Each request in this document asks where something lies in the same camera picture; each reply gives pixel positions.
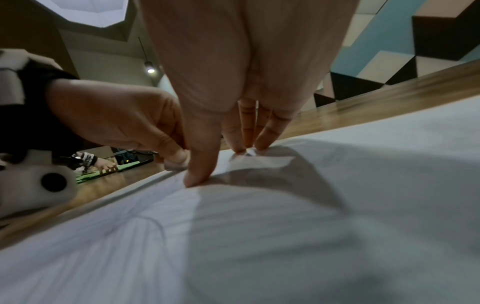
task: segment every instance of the black circle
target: black circle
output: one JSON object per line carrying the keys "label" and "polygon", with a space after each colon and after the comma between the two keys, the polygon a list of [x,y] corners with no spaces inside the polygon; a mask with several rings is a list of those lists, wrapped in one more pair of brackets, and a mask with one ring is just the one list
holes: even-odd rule
{"label": "black circle", "polygon": [[41,178],[41,185],[50,192],[60,192],[67,187],[67,179],[59,173],[47,173]]}

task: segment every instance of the wooden table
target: wooden table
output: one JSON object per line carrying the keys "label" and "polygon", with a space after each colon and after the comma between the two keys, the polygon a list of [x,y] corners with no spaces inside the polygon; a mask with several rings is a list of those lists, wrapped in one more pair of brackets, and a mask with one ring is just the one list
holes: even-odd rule
{"label": "wooden table", "polygon": [[[478,94],[480,94],[480,61],[474,61],[302,112],[280,138],[385,119]],[[222,149],[227,148],[226,144],[222,143]],[[63,212],[85,205],[162,170],[162,167],[149,163],[80,184],[78,195],[72,202],[13,221],[10,226],[0,230],[0,240],[18,231],[45,223]]]}

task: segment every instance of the hand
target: hand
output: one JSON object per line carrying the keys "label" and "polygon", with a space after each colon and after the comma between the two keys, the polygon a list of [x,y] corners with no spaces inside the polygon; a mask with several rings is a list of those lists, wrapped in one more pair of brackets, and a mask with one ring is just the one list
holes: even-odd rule
{"label": "hand", "polygon": [[104,170],[105,170],[105,173],[113,173],[119,170],[117,165],[103,158],[97,158],[93,166],[98,169],[98,171],[100,172],[100,175],[103,175]]}
{"label": "hand", "polygon": [[183,163],[184,133],[175,97],[156,88],[82,80],[56,80],[47,104],[54,115],[82,138],[122,149],[153,150]]}
{"label": "hand", "polygon": [[140,4],[181,103],[193,186],[213,172],[221,133],[235,152],[280,136],[329,71],[358,0]]}

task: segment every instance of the white paper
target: white paper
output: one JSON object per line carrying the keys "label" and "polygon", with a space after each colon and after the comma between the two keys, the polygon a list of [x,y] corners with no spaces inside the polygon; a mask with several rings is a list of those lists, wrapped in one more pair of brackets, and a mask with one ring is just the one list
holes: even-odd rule
{"label": "white paper", "polygon": [[0,303],[480,298],[478,97],[223,151],[201,187],[184,174],[0,251]]}

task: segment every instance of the green object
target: green object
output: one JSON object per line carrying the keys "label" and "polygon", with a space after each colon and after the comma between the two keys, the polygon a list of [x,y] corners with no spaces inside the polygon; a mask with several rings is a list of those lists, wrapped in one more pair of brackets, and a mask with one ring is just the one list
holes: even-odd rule
{"label": "green object", "polygon": [[[136,161],[136,162],[125,164],[125,165],[119,165],[119,166],[117,166],[117,168],[118,168],[118,171],[120,172],[122,170],[125,170],[127,168],[130,168],[130,167],[138,165],[138,164],[140,164],[140,162]],[[83,182],[88,181],[90,179],[97,178],[99,175],[100,175],[100,172],[96,171],[94,173],[89,173],[89,174],[84,174],[84,175],[77,176],[76,177],[76,183],[77,184],[83,183]]]}

